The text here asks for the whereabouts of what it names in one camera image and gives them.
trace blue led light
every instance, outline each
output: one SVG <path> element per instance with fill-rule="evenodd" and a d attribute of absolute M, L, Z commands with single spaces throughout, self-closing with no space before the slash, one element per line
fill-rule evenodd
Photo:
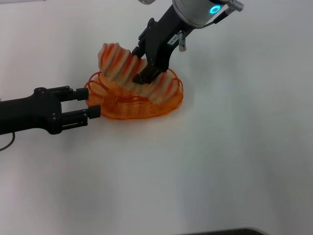
<path fill-rule="evenodd" d="M 216 5 L 216 6 L 213 6 L 210 10 L 210 13 L 211 14 L 215 14 L 216 12 L 218 12 L 219 10 L 221 9 L 221 6 L 220 5 Z"/>

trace white and orange object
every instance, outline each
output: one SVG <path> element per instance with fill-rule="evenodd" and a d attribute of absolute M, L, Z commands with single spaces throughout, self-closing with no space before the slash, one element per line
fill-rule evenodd
<path fill-rule="evenodd" d="M 128 91 L 147 97 L 151 102 L 162 103 L 168 100 L 176 91 L 178 85 L 173 80 L 172 73 L 161 73 L 151 84 L 136 84 L 133 78 L 147 65 L 146 59 L 132 55 L 129 50 L 118 43 L 104 43 L 99 54 L 99 69 L 111 81 L 117 82 Z"/>
<path fill-rule="evenodd" d="M 183 85 L 171 69 L 151 84 L 136 84 L 133 78 L 147 65 L 118 43 L 103 44 L 98 53 L 100 72 L 91 76 L 88 105 L 101 105 L 101 114 L 111 119 L 146 119 L 166 115 L 180 107 Z"/>

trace white table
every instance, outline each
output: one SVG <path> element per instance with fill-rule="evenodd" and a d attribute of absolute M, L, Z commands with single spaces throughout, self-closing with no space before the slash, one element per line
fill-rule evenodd
<path fill-rule="evenodd" d="M 243 12 L 174 51 L 170 67 L 185 87 L 178 111 L 94 119 L 55 136 L 16 133 L 0 153 L 0 234 L 312 234 L 313 2 L 243 2 Z M 133 49 L 170 4 L 0 5 L 0 98 L 83 87 L 104 42 Z M 72 101 L 64 111 L 83 107 Z"/>

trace orange wire basket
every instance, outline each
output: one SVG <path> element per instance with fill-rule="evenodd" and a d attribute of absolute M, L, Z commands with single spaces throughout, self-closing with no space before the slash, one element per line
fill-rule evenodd
<path fill-rule="evenodd" d="M 89 89 L 87 104 L 101 105 L 101 115 L 110 119 L 147 119 L 166 115 L 178 109 L 183 100 L 182 82 L 173 70 L 169 69 L 167 72 L 173 74 L 173 80 L 178 86 L 172 97 L 161 104 L 153 103 L 147 97 L 127 91 L 103 76 L 101 72 L 93 74 L 85 85 Z"/>

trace label sticker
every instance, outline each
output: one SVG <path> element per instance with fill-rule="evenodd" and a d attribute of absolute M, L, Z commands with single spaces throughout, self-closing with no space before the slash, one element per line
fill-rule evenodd
<path fill-rule="evenodd" d="M 178 35 L 174 34 L 174 36 L 168 41 L 167 44 L 174 45 L 174 43 L 178 40 Z"/>

